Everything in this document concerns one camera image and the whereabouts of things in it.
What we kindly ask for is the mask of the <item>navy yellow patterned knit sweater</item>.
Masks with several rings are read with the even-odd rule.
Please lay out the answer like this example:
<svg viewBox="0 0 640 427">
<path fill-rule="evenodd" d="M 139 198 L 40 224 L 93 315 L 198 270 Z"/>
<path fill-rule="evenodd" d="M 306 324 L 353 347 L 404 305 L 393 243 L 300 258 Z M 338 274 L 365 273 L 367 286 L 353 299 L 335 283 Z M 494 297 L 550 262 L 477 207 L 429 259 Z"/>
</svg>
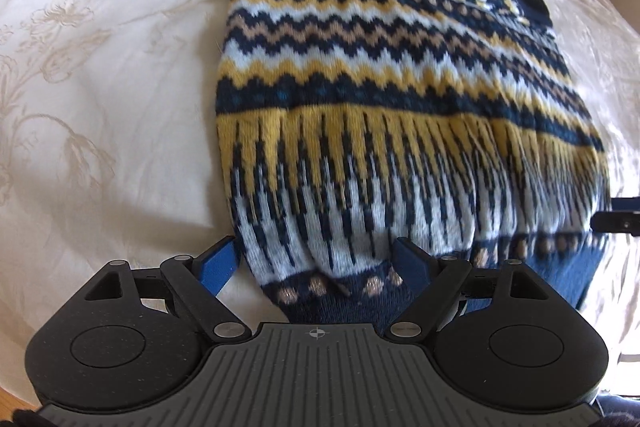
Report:
<svg viewBox="0 0 640 427">
<path fill-rule="evenodd" d="M 236 245 L 293 323 L 390 324 L 405 237 L 579 306 L 603 142 L 542 0 L 230 0 L 216 124 Z"/>
</svg>

